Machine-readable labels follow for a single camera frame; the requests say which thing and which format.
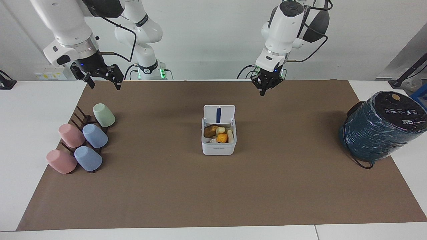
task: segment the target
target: pink cup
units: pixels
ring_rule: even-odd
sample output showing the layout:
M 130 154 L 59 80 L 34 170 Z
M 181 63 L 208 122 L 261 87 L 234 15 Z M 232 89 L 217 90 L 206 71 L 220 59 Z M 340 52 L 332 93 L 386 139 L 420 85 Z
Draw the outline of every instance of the pink cup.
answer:
M 53 169 L 62 174 L 70 173 L 77 166 L 77 160 L 73 156 L 57 149 L 50 151 L 46 160 Z
M 79 147 L 85 142 L 85 136 L 75 126 L 66 123 L 59 127 L 59 135 L 69 147 Z

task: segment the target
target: white plastic container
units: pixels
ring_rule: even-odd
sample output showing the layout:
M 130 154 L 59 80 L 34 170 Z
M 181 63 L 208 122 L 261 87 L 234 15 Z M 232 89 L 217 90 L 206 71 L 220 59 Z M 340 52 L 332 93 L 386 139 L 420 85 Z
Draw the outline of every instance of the white plastic container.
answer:
M 237 142 L 234 105 L 205 105 L 202 119 L 202 148 L 205 155 L 231 155 Z M 233 131 L 233 143 L 209 143 L 211 138 L 204 137 L 205 127 L 217 124 Z

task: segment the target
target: black bin lid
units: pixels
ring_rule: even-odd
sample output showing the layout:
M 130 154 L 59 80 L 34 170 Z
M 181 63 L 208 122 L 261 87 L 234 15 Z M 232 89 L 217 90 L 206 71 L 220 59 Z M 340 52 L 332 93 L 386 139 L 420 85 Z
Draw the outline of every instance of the black bin lid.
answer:
M 427 114 L 412 98 L 400 93 L 384 91 L 374 99 L 377 114 L 392 125 L 409 132 L 427 130 Z

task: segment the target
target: light green cup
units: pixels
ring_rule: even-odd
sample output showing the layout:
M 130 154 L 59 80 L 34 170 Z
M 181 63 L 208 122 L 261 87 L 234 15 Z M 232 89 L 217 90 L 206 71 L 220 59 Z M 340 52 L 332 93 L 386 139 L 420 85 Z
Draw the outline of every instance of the light green cup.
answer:
M 98 103 L 94 106 L 94 115 L 103 127 L 109 127 L 116 121 L 116 117 L 103 103 Z

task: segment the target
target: blue cup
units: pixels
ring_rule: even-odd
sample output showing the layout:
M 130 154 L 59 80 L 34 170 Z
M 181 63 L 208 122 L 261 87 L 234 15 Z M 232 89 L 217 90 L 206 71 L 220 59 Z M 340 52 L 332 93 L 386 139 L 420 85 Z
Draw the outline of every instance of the blue cup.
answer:
M 86 125 L 83 128 L 83 135 L 94 148 L 103 147 L 108 142 L 107 135 L 94 124 Z
M 78 163 L 88 172 L 95 171 L 102 164 L 102 157 L 90 147 L 81 146 L 74 152 Z

